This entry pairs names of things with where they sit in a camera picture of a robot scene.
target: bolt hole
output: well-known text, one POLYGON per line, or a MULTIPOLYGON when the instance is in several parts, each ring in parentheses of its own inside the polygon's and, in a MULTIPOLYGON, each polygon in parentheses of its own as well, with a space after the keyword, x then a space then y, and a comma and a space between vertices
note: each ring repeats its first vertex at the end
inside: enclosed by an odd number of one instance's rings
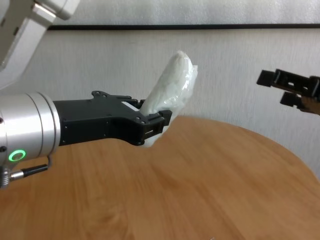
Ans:
POLYGON ((5 151, 7 151, 7 147, 6 146, 1 146, 0 147, 0 153, 3 153, 5 151))
POLYGON ((19 31, 19 27, 17 26, 13 32, 13 36, 17 35, 18 31, 19 31))
POLYGON ((2 19, 0 26, 3 27, 5 25, 6 19, 2 19))

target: wooden table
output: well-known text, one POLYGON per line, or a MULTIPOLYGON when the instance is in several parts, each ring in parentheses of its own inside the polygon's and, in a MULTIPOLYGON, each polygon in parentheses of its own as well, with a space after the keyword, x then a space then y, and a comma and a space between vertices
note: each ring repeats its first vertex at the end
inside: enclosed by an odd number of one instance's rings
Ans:
POLYGON ((0 191, 0 239, 320 240, 316 177, 240 127, 179 117, 152 148, 106 139, 53 161, 0 191))

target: white plastic bag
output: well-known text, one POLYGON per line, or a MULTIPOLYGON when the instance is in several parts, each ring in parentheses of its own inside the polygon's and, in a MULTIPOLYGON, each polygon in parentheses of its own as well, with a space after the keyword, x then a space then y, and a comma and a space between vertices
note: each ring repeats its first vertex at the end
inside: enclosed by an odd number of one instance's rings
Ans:
MULTIPOLYGON (((198 75, 198 66, 192 65, 190 58, 178 51, 165 67, 158 82, 140 108, 144 116, 155 114, 161 110, 171 110, 170 123, 178 116, 193 94, 198 75)), ((155 135, 145 140, 144 147, 150 147, 161 137, 155 135)))

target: black wall strip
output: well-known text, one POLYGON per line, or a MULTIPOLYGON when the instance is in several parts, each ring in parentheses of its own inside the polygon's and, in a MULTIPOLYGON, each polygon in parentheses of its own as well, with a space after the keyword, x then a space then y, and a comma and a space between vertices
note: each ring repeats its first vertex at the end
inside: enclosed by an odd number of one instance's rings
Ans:
POLYGON ((201 25, 54 25, 49 30, 222 30, 222 29, 320 29, 315 24, 201 24, 201 25))

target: black bracket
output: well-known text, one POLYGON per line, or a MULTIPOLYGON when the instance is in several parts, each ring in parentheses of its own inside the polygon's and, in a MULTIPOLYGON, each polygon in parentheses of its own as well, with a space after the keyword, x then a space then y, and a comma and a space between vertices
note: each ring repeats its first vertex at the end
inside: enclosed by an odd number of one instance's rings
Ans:
POLYGON ((60 119, 60 146, 107 138, 139 146, 170 123, 170 110, 142 115, 137 109, 143 100, 103 91, 91 94, 93 99, 54 101, 60 119))
POLYGON ((275 72, 263 70, 256 83, 285 90, 280 101, 283 105, 296 106, 302 112, 319 114, 318 107, 310 109, 303 103, 302 97, 311 100, 310 102, 319 103, 320 106, 320 77, 304 77, 279 69, 275 72))

